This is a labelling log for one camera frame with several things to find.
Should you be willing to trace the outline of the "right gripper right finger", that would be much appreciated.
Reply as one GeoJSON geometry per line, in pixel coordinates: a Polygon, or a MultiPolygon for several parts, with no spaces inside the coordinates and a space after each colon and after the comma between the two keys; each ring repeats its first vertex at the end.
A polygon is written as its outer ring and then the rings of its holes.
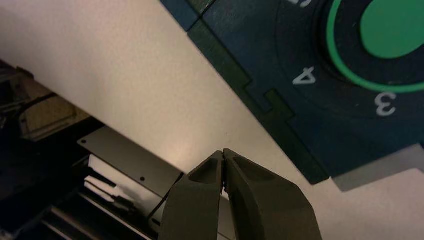
{"type": "Polygon", "coordinates": [[[238,240],[320,240],[315,211],[293,182],[224,149],[225,192],[238,240]]]}

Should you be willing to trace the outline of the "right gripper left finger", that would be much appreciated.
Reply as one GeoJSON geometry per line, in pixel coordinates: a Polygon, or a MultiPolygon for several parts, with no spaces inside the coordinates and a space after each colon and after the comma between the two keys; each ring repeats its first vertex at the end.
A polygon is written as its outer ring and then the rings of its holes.
{"type": "Polygon", "coordinates": [[[160,240],[217,239],[224,163],[222,151],[215,151],[171,188],[160,240]]]}

